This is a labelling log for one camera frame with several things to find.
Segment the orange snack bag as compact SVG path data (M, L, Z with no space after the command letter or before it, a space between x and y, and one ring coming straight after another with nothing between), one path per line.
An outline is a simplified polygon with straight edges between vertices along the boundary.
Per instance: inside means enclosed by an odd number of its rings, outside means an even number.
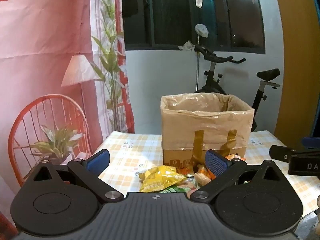
M207 151L204 164L187 165L183 168L178 168L177 172L187 178L194 177L200 184L204 183L206 185L229 169L231 161L234 159L246 161L246 158L240 157L238 154L230 154L223 157L216 152Z

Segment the yellow snack bag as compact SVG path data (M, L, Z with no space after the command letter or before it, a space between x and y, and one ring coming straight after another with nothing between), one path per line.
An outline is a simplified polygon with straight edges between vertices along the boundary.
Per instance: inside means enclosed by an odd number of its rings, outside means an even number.
M184 175L177 173L175 167L167 165L153 167L139 173L139 178L142 181L139 191L143 193L162 191L186 180Z

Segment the green rice cracker bag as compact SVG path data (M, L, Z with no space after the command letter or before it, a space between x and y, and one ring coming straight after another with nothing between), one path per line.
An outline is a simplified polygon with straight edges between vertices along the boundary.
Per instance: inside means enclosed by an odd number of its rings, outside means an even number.
M197 181L195 178L187 178L184 181L181 181L173 186L170 186L162 191L160 193L179 193L179 192L184 192L188 193L193 190L197 190L200 187L198 186Z

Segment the wooden door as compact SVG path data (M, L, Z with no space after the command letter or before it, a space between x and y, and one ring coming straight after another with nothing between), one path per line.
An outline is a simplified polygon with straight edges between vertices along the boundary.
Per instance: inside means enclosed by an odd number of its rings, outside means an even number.
M284 40L284 74L274 135L301 148L311 134L319 100L319 20L314 0L278 0Z

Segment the cardboard box with plastic liner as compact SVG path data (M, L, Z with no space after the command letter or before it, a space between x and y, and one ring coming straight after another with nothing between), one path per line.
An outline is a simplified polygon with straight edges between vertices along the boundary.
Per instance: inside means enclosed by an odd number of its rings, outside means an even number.
M204 162L208 150L244 157L254 109L234 95L187 93L160 102L165 165L183 168Z

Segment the black exercise bike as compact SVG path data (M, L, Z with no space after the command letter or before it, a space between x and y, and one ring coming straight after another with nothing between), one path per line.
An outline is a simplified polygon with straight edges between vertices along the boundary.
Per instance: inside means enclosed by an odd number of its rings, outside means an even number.
M246 61L246 58L242 58L238 61L234 60L232 56L228 57L220 57L217 56L213 51L210 51L208 48L196 44L194 46L194 50L197 53L197 57L200 54L204 56L206 61L210 62L210 69L204 72L204 75L207 77L205 85L199 89L198 82L196 84L195 93L220 93L226 95L227 93L220 86L220 80L223 77L222 74L217 74L217 79L214 78L216 64L222 64L226 62L230 62L233 64L241 64ZM255 121L255 116L260 106L261 101L265 101L267 99L267 95L264 94L264 90L266 86L271 86L273 89L280 88L280 84L274 82L274 80L280 75L280 70L278 68L274 68L271 70L266 70L262 72L257 72L256 76L260 79L259 88L257 89L252 108L254 109L254 119L251 131L254 132L257 128L257 123Z

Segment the white plastic bag on pole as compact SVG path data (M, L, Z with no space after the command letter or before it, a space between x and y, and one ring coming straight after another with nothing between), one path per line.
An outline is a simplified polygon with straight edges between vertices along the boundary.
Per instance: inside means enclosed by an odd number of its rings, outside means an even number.
M197 24L195 25L195 32L197 33L198 36L207 38L209 35L209 31L207 27L204 24Z

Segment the dark window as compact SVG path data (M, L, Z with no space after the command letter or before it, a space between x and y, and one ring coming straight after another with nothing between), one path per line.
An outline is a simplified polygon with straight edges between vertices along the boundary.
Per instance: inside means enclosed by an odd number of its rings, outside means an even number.
M176 50L199 42L212 51L265 53L259 0L122 0L128 50ZM204 24L209 35L198 36Z

